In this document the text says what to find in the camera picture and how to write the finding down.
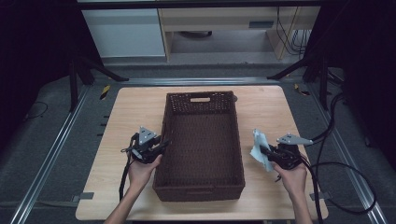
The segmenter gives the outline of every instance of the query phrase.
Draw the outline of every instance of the basket handle hole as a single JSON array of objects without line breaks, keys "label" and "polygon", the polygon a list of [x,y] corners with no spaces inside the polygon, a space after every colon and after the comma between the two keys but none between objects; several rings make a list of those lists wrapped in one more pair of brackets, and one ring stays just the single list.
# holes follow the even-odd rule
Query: basket handle hole
[{"label": "basket handle hole", "polygon": [[210,102],[210,98],[209,97],[205,97],[205,98],[190,98],[190,102]]}]

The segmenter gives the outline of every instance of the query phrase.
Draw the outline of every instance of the wicker basket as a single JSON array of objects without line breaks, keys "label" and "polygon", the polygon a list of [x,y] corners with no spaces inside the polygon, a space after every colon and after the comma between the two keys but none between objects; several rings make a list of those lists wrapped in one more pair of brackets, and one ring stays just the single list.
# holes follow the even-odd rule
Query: wicker basket
[{"label": "wicker basket", "polygon": [[168,93],[162,138],[170,139],[153,188],[164,202],[238,199],[245,186],[232,91]]}]

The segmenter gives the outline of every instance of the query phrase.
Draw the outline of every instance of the black wire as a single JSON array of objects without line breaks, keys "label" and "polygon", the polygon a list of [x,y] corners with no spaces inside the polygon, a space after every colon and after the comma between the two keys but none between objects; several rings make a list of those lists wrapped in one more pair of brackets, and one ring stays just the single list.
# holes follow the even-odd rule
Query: black wire
[{"label": "black wire", "polygon": [[319,166],[322,166],[322,165],[339,165],[339,166],[343,166],[343,167],[349,168],[350,170],[358,173],[366,181],[370,191],[373,193],[373,202],[372,202],[372,204],[368,208],[366,208],[364,210],[361,210],[361,211],[354,211],[354,210],[346,209],[345,207],[339,205],[338,203],[335,203],[333,200],[328,199],[328,201],[330,203],[332,203],[337,208],[339,208],[339,209],[341,209],[341,210],[343,210],[343,211],[345,211],[347,213],[353,214],[353,215],[364,215],[364,214],[367,214],[368,212],[370,212],[374,208],[374,206],[376,204],[376,201],[377,201],[376,192],[375,192],[375,189],[374,189],[373,185],[370,183],[369,179],[362,172],[360,172],[358,169],[356,169],[353,166],[350,166],[350,165],[347,165],[347,164],[344,164],[344,163],[341,163],[341,162],[338,162],[338,161],[325,161],[325,162],[317,163],[317,164],[311,165],[311,168],[312,167],[319,167]]},{"label": "black wire", "polygon": [[341,100],[343,98],[344,98],[344,94],[342,92],[340,92],[340,93],[338,93],[337,95],[334,96],[334,98],[332,99],[332,103],[331,103],[331,118],[330,118],[329,126],[323,133],[321,133],[320,135],[312,138],[311,139],[312,141],[315,142],[315,141],[319,140],[320,138],[323,138],[325,136],[327,137],[330,134],[330,132],[334,128],[334,109],[335,109],[335,105],[336,105],[336,103],[339,100]]},{"label": "black wire", "polygon": [[278,30],[278,25],[280,25],[280,27],[282,28],[283,33],[284,33],[285,36],[286,36],[286,42],[289,44],[289,47],[292,49],[292,47],[290,46],[290,42],[289,42],[289,40],[288,40],[288,36],[286,35],[285,29],[283,28],[283,25],[282,25],[282,23],[280,22],[280,19],[279,19],[279,7],[276,8],[276,33],[277,33],[277,36],[279,37],[280,41],[282,41],[283,46],[285,47],[285,49],[286,49],[286,51],[288,52],[288,54],[290,54],[290,55],[298,55],[298,54],[296,54],[296,53],[291,53],[291,52],[289,51],[288,45],[287,45],[286,42],[283,40],[282,36],[280,36],[279,30]]},{"label": "black wire", "polygon": [[[283,38],[281,37],[279,30],[278,30],[278,26],[280,25],[280,27],[282,28],[282,32],[286,37],[286,40],[283,40]],[[306,40],[306,30],[303,30],[303,37],[301,40],[300,45],[296,44],[295,41],[298,40],[298,33],[299,31],[295,31],[293,34],[293,38],[291,40],[291,43],[288,40],[288,35],[286,34],[285,28],[282,25],[282,22],[280,21],[280,16],[279,16],[279,7],[276,8],[276,33],[279,37],[279,39],[282,41],[283,46],[285,47],[286,51],[288,52],[288,54],[290,55],[298,55],[299,57],[301,57],[304,53],[305,53],[305,48],[306,48],[306,44],[307,44],[307,40]]]},{"label": "black wire", "polygon": [[376,204],[376,200],[377,200],[375,189],[373,188],[373,186],[370,183],[370,181],[368,180],[368,178],[362,172],[360,172],[359,170],[357,170],[356,168],[354,168],[354,167],[352,167],[350,165],[347,165],[347,164],[344,164],[344,163],[341,163],[341,162],[337,162],[337,161],[320,162],[320,157],[321,157],[321,153],[323,151],[324,143],[325,143],[327,137],[329,136],[330,132],[334,128],[334,124],[335,124],[335,121],[334,121],[335,106],[336,106],[337,102],[339,102],[341,99],[344,99],[344,95],[343,95],[342,92],[340,92],[339,94],[334,96],[334,98],[332,99],[332,102],[331,102],[331,121],[329,122],[329,127],[327,128],[327,130],[325,132],[321,133],[320,135],[318,135],[317,137],[314,138],[316,140],[319,139],[319,138],[322,138],[320,141],[315,143],[315,144],[317,144],[317,143],[321,142],[319,153],[318,153],[318,157],[317,157],[317,163],[314,164],[314,165],[310,165],[308,167],[307,166],[308,163],[306,163],[306,160],[303,157],[302,157],[302,159],[303,159],[304,165],[307,166],[309,172],[313,176],[312,180],[313,180],[313,184],[314,184],[315,203],[316,204],[318,203],[317,202],[318,201],[318,191],[316,190],[316,188],[318,187],[317,185],[320,186],[320,183],[318,181],[318,168],[319,168],[319,166],[321,166],[321,165],[339,165],[339,166],[347,167],[347,168],[353,170],[354,172],[358,173],[366,181],[370,191],[373,193],[373,202],[368,208],[366,208],[366,209],[364,209],[362,211],[354,211],[354,210],[346,209],[345,207],[341,206],[338,203],[335,203],[331,199],[328,199],[328,201],[330,203],[332,203],[334,206],[336,206],[337,208],[339,208],[340,210],[342,210],[342,211],[345,211],[345,212],[353,214],[353,215],[363,215],[363,214],[367,214],[368,212],[370,212],[374,208],[374,206]]},{"label": "black wire", "polygon": [[120,196],[120,201],[123,198],[123,189],[125,186],[125,181],[126,181],[126,176],[128,175],[129,168],[131,167],[132,163],[134,163],[134,160],[132,159],[132,155],[128,154],[128,160],[125,164],[123,173],[122,173],[122,178],[120,182],[120,187],[119,187],[119,196]]},{"label": "black wire", "polygon": [[34,115],[34,116],[32,116],[32,117],[27,117],[26,119],[35,119],[35,118],[41,117],[41,116],[44,115],[44,114],[47,112],[47,110],[49,109],[49,105],[47,105],[47,104],[44,103],[44,102],[37,101],[37,102],[34,103],[34,105],[35,105],[35,104],[42,104],[42,105],[44,105],[46,108],[45,108],[44,111],[41,112],[40,114]]}]

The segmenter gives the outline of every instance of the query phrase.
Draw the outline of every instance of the light wood tabletop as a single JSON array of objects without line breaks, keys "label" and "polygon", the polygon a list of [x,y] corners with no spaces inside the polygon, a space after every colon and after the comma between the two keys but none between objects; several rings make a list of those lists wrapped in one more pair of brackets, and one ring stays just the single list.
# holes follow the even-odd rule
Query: light wood tabletop
[{"label": "light wood tabletop", "polygon": [[[249,153],[253,147],[253,130],[266,134],[270,145],[286,133],[299,135],[286,97],[278,86],[204,86],[145,87],[120,90],[106,131],[98,148],[84,192],[93,192],[90,200],[81,200],[76,217],[80,220],[104,220],[119,202],[119,186],[126,155],[120,150],[129,146],[131,136],[140,126],[161,134],[168,92],[233,91],[237,97],[242,161],[246,186],[239,200],[165,203],[152,188],[153,177],[137,199],[127,219],[132,220],[265,220],[294,219],[293,208],[277,173],[266,172]],[[313,192],[311,176],[306,179],[306,199],[313,219],[317,212],[309,194]],[[328,215],[320,200],[322,216]]]}]

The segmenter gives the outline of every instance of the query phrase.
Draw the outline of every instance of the aluminum rail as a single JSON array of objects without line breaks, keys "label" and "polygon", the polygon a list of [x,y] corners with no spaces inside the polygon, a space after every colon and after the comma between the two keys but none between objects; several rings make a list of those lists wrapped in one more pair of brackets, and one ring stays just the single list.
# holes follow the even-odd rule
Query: aluminum rail
[{"label": "aluminum rail", "polygon": [[56,7],[75,7],[81,10],[139,9],[139,8],[191,8],[191,7],[321,7],[342,4],[347,0],[187,0],[137,2],[79,2],[55,3]]},{"label": "aluminum rail", "polygon": [[119,82],[129,86],[221,86],[221,85],[275,85],[280,81],[266,77],[193,77],[193,78],[131,78]]},{"label": "aluminum rail", "polygon": [[59,131],[58,136],[56,137],[54,143],[52,144],[52,147],[49,150],[46,159],[44,159],[44,162],[41,165],[40,170],[35,176],[35,180],[33,181],[32,185],[30,186],[27,193],[23,197],[14,215],[12,216],[12,219],[10,220],[11,224],[24,223],[26,221],[26,218],[29,216],[29,213],[31,212],[33,206],[35,205],[35,201],[37,200],[40,191],[43,189],[44,184],[50,174],[50,171],[64,146],[64,142],[67,139],[67,136],[69,135],[74,122],[76,121],[78,113],[85,102],[85,98],[90,87],[91,86],[83,86],[83,89],[81,90],[81,94],[79,95],[79,100],[76,109],[73,112],[70,112],[69,115],[67,116],[62,129]]}]

